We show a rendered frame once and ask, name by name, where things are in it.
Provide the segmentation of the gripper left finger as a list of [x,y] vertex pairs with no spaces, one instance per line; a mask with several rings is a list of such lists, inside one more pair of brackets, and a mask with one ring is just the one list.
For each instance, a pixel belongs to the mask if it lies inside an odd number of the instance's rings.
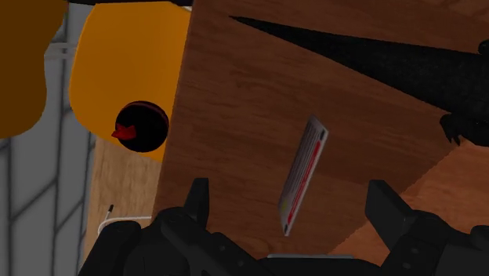
[[196,178],[184,206],[161,210],[150,226],[106,225],[78,276],[272,276],[226,235],[206,230],[208,211],[208,179]]

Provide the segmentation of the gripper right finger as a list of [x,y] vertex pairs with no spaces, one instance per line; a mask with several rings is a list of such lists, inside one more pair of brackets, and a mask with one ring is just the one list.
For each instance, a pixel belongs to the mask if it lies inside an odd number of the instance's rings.
[[365,216],[389,249],[381,276],[489,276],[489,226],[467,234],[412,209],[384,180],[371,180]]

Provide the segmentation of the black ball with red mark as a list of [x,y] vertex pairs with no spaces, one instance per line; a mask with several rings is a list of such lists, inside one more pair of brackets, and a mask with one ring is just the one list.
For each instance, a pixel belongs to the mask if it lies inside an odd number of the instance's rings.
[[138,100],[120,110],[111,136],[131,151],[148,153],[165,142],[168,129],[169,119],[163,109],[155,103]]

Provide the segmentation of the grey and red remote control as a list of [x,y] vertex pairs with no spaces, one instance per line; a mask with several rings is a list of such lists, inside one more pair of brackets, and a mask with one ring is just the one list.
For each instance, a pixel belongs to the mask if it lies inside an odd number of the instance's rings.
[[281,192],[278,211],[284,236],[289,236],[329,131],[311,115]]

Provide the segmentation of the bright orange chair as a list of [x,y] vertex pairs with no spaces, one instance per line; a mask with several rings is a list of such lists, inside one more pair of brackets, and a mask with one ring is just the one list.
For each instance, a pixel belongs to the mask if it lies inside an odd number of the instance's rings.
[[[172,0],[96,0],[71,70],[69,100],[78,122],[98,137],[124,147],[111,133],[127,104],[151,102],[170,121],[190,18],[190,5]],[[160,162],[165,146],[166,140],[155,151],[136,153]]]

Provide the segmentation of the dark orange chair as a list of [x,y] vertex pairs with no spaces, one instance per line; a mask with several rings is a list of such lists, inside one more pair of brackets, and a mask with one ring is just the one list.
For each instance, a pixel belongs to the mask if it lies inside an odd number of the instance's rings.
[[31,129],[45,110],[45,51],[66,0],[0,0],[0,139]]

